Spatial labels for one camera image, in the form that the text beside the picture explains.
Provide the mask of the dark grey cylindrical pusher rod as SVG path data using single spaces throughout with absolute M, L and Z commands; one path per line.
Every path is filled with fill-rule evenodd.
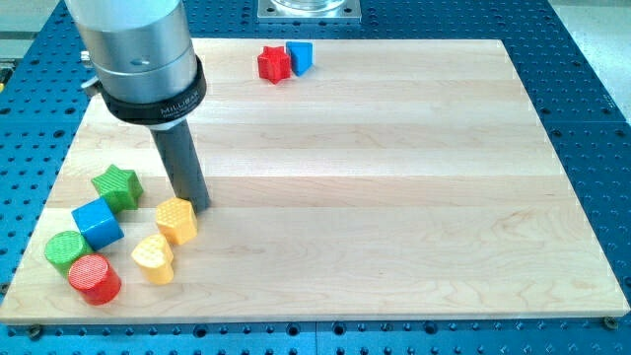
M 152 125 L 150 132 L 175 196 L 189 201 L 196 213 L 208 209 L 211 199 L 187 120 Z

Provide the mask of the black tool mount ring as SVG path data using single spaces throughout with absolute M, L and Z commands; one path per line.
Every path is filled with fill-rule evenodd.
M 135 104 L 116 99 L 96 76 L 83 83 L 81 88 L 89 97 L 100 94 L 109 112 L 123 122 L 144 126 L 167 124 L 194 111 L 205 98 L 207 84 L 203 64 L 198 56 L 195 60 L 196 73 L 191 84 L 177 95 L 158 102 Z

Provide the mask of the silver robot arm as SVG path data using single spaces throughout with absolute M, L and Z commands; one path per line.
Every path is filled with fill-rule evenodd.
M 66 0 L 96 71 L 84 84 L 117 119 L 148 128 L 175 196 L 195 212 L 211 204 L 187 123 L 206 95 L 181 0 Z

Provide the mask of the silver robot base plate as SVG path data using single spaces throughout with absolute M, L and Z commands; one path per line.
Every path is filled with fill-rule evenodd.
M 258 0 L 260 23 L 359 23 L 360 0 Z

